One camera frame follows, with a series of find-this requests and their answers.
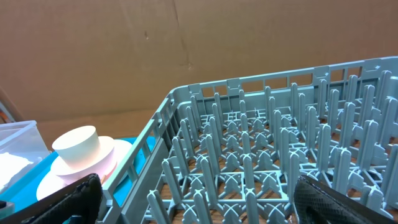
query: gray plastic dish rack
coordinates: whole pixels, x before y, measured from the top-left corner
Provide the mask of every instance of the gray plastic dish rack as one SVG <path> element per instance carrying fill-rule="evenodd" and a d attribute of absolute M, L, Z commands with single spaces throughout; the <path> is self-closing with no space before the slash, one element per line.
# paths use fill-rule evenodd
<path fill-rule="evenodd" d="M 331 80 L 339 72 L 342 78 Z M 309 85 L 291 82 L 306 74 Z M 398 137 L 397 74 L 398 57 L 385 57 L 178 87 L 104 184 L 98 222 L 171 223 L 177 210 L 182 223 L 212 223 L 215 212 L 223 223 L 287 223 L 290 215 L 297 222 L 299 175 L 342 194 L 354 189 L 360 195 L 349 197 L 392 218 L 386 210 L 398 208 L 398 145 L 391 140 Z M 275 78 L 285 88 L 267 86 Z M 244 91 L 251 82 L 263 88 Z M 203 96 L 208 88 L 214 96 Z M 139 151 L 146 157 L 140 174 L 133 166 Z M 119 206 L 113 193 L 126 175 L 133 185 Z M 171 198 L 160 195 L 164 187 Z"/>

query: rack base grid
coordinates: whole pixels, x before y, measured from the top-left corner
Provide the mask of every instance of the rack base grid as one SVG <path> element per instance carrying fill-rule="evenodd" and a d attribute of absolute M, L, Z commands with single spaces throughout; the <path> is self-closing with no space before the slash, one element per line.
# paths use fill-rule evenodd
<path fill-rule="evenodd" d="M 398 57 L 385 57 L 178 87 L 104 185 L 99 222 L 298 223 L 300 175 L 393 218 L 395 75 Z M 263 87 L 245 91 L 252 82 Z M 113 192 L 125 174 L 133 185 L 119 206 Z"/>

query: blue mat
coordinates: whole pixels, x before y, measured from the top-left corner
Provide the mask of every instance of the blue mat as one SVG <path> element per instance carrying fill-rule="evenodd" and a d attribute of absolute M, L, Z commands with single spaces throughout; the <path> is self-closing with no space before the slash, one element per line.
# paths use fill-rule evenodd
<path fill-rule="evenodd" d="M 133 144 L 137 138 L 123 138 L 122 140 L 128 141 Z M 152 150 L 155 146 L 155 138 L 148 137 L 147 143 L 149 149 Z M 3 194 L 0 194 L 0 200 L 15 203 L 15 212 L 22 210 L 29 205 L 37 202 L 36 190 L 44 176 L 50 171 L 52 162 L 57 158 L 56 152 L 51 153 L 42 162 L 37 164 L 31 169 L 23 178 L 18 180 L 12 187 L 6 190 Z M 139 174 L 142 167 L 145 164 L 145 157 L 140 150 L 134 160 L 134 167 Z M 132 182 L 126 177 L 117 187 L 114 192 L 114 197 L 119 205 L 122 205 L 124 199 L 127 197 Z"/>

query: cardboard backdrop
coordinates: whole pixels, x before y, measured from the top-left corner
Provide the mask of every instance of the cardboard backdrop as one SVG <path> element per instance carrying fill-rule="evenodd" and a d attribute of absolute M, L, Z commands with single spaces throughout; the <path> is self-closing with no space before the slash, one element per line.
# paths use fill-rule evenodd
<path fill-rule="evenodd" d="M 3 0 L 0 98 L 38 121 L 176 86 L 398 55 L 398 1 Z"/>

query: brown table surface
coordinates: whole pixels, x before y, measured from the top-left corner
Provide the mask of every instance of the brown table surface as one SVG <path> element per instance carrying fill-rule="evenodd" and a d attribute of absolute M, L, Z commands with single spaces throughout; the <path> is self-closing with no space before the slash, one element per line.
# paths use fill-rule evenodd
<path fill-rule="evenodd" d="M 97 133 L 100 136 L 111 136 L 113 138 L 125 138 L 125 137 L 136 137 L 138 136 L 148 120 L 152 117 L 155 110 L 141 110 L 141 111 L 130 111 L 125 113 L 115 114 L 103 114 L 95 116 L 85 116 L 80 118 L 56 120 L 56 121 L 40 121 L 37 123 L 43 140 L 45 141 L 47 148 L 51 149 L 51 145 L 60 135 L 63 133 L 80 126 L 93 125 L 97 128 Z M 334 134 L 332 136 L 334 140 L 339 140 L 339 135 Z M 391 139 L 392 142 L 398 143 L 398 139 Z M 360 142 L 355 142 L 355 146 L 358 147 Z M 193 169 L 195 161 L 189 161 L 189 167 Z M 220 160 L 220 168 L 225 166 L 225 162 Z M 256 183 L 256 192 L 260 191 L 261 184 Z M 223 191 L 223 186 L 220 186 L 220 193 Z M 160 192 L 163 199 L 171 199 L 171 193 L 169 186 L 164 185 Z M 357 192 L 351 189 L 348 192 L 351 197 L 360 197 L 361 192 Z M 230 194 L 226 198 L 239 198 L 239 194 Z M 274 192 L 268 192 L 263 195 L 264 198 L 278 198 L 279 196 Z M 398 210 L 389 210 L 394 220 L 398 222 Z M 211 217 L 213 223 L 222 223 L 223 216 L 216 210 L 211 211 Z M 176 212 L 172 223 L 181 223 L 183 218 L 183 211 L 179 210 Z M 241 215 L 243 223 L 248 223 L 246 213 Z M 260 223 L 266 223 L 262 217 L 259 217 Z M 296 223 L 294 216 L 289 217 L 289 223 Z"/>

